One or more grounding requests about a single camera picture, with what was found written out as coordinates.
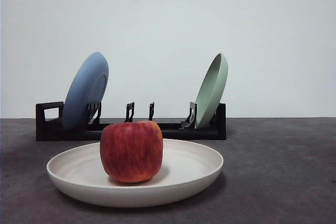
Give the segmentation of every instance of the plate rim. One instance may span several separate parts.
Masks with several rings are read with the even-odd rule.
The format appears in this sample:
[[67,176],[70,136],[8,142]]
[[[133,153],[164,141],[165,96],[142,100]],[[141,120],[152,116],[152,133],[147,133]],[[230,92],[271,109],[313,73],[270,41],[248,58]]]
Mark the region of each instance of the plate rim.
[[203,145],[203,144],[199,144],[199,143],[194,143],[194,142],[190,142],[190,141],[184,141],[184,140],[177,140],[177,139],[171,139],[171,138],[163,138],[163,140],[169,140],[169,141],[177,141],[177,142],[187,142],[187,143],[190,143],[190,144],[196,144],[196,145],[200,145],[202,147],[206,147],[208,149],[210,149],[211,151],[214,151],[221,159],[220,159],[220,165],[215,168],[213,171],[211,171],[210,173],[207,173],[205,174],[204,176],[202,177],[199,177],[199,178],[196,178],[196,179],[191,179],[191,180],[188,180],[188,181],[185,181],[185,182],[181,182],[181,183],[175,183],[175,184],[171,184],[171,185],[145,185],[145,186],[95,186],[95,185],[89,185],[89,184],[82,184],[82,183],[74,183],[74,182],[71,182],[67,179],[64,179],[56,174],[54,174],[50,168],[49,168],[49,165],[50,163],[56,159],[58,156],[60,155],[63,155],[64,153],[66,152],[72,152],[74,151],[75,149],[78,149],[78,148],[82,148],[84,146],[89,146],[89,145],[95,145],[95,144],[100,144],[100,142],[96,142],[96,143],[91,143],[91,144],[85,144],[85,145],[81,145],[81,146],[77,146],[75,148],[71,148],[69,150],[66,150],[64,152],[61,152],[57,155],[55,155],[54,157],[52,157],[47,165],[46,165],[46,168],[47,168],[47,172],[48,172],[48,175],[49,176],[52,176],[53,178],[56,178],[64,183],[69,183],[69,184],[72,184],[72,185],[75,185],[75,186],[84,186],[84,187],[89,187],[89,188],[100,188],[100,189],[122,189],[122,190],[139,190],[139,189],[150,189],[150,188],[165,188],[165,187],[171,187],[171,186],[178,186],[178,185],[183,185],[183,184],[187,184],[187,183],[191,183],[191,182],[195,182],[195,181],[198,181],[200,179],[204,179],[208,176],[211,176],[213,174],[216,174],[220,169],[222,169],[223,165],[224,165],[224,158],[223,156],[215,149],[207,146],[207,145]]

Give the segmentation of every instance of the plate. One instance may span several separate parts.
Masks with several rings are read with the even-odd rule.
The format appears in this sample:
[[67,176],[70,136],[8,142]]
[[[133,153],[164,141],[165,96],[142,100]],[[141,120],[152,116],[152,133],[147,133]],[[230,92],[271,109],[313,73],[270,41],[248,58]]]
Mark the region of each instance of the plate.
[[224,92],[227,73],[227,60],[222,54],[218,54],[204,77],[195,101],[197,103],[195,129],[206,127],[214,116]]
[[77,200],[107,207],[148,207],[172,203],[207,188],[219,175],[223,157],[205,145],[163,140],[160,171],[139,183],[119,183],[104,171],[100,143],[73,148],[53,157],[47,171],[54,185]]
[[109,77],[109,65],[105,57],[95,52],[91,54],[78,70],[71,83],[64,102],[62,127],[73,129],[84,122],[85,108],[88,103],[101,102]]

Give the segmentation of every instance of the red apple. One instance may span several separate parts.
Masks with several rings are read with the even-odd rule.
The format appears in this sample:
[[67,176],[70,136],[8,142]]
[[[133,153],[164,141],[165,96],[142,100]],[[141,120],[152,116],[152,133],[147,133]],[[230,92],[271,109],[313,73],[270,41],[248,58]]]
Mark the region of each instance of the red apple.
[[162,165],[163,140],[153,121],[116,123],[105,127],[100,158],[105,172],[120,182],[152,178]]

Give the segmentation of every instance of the white plate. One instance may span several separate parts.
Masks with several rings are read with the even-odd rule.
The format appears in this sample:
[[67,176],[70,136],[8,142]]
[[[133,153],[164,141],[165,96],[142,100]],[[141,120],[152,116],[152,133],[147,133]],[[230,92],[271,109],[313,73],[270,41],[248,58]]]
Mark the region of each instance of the white plate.
[[219,175],[223,157],[205,145],[164,139],[160,171],[140,183],[118,183],[103,170],[99,144],[70,149],[47,164],[51,181],[68,196],[108,207],[148,207],[193,196]]

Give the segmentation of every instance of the concrete floor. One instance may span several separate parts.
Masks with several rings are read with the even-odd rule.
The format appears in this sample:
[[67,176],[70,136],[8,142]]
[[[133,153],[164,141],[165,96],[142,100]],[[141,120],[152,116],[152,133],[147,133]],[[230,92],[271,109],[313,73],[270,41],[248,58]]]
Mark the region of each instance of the concrete floor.
[[2,119],[0,223],[336,223],[336,118],[227,119],[227,140],[193,141],[223,155],[217,180],[149,208],[93,206],[54,187],[47,162],[91,142],[35,142],[34,119]]

